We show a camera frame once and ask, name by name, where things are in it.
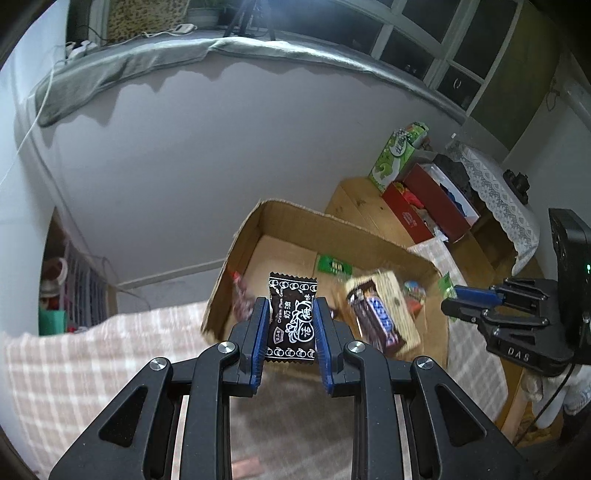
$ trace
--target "leopard print fabric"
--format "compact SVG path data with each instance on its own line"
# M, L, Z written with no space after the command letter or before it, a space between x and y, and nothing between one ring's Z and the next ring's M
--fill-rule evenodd
M108 22L110 43L142 32L156 33L183 23L190 0L111 0Z

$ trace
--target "triangular cutout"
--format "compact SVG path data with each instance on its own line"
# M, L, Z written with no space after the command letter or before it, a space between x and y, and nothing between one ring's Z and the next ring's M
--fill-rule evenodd
M486 434L484 429L446 387L438 385L435 387L435 392L441 405L450 443L454 447L461 447L484 438Z
M138 427L148 387L138 387L99 431L99 438L122 447L130 447Z

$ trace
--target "black candy wrapper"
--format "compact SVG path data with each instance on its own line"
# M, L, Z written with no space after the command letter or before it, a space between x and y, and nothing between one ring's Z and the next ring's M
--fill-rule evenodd
M318 281L271 273L271 323L267 339L267 360L279 362L313 362L314 328L312 303L316 297Z

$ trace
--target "green packet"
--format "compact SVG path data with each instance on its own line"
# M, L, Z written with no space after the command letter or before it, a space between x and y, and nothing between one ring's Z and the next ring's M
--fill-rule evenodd
M353 275L353 267L351 265L328 255L320 256L318 259L318 270L333 275Z
M447 272L444 276L442 276L439 281L437 282L437 286L439 287L439 291L444 299L456 299L456 289L454 288L452 279L449 276L449 272ZM452 322L455 322L457 318L449 317Z

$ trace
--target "window pane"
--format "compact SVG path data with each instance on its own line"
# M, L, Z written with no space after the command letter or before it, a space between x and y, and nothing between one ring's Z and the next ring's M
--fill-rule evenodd
M381 60L423 80L433 56L394 30L386 43Z
M402 14L441 41L460 0L408 0Z
M480 0L454 60L478 76L486 77L507 35L516 8L513 0Z
M479 89L480 83L454 67L449 67L437 90L467 110Z
M382 24L330 0L269 0L276 30L370 53Z

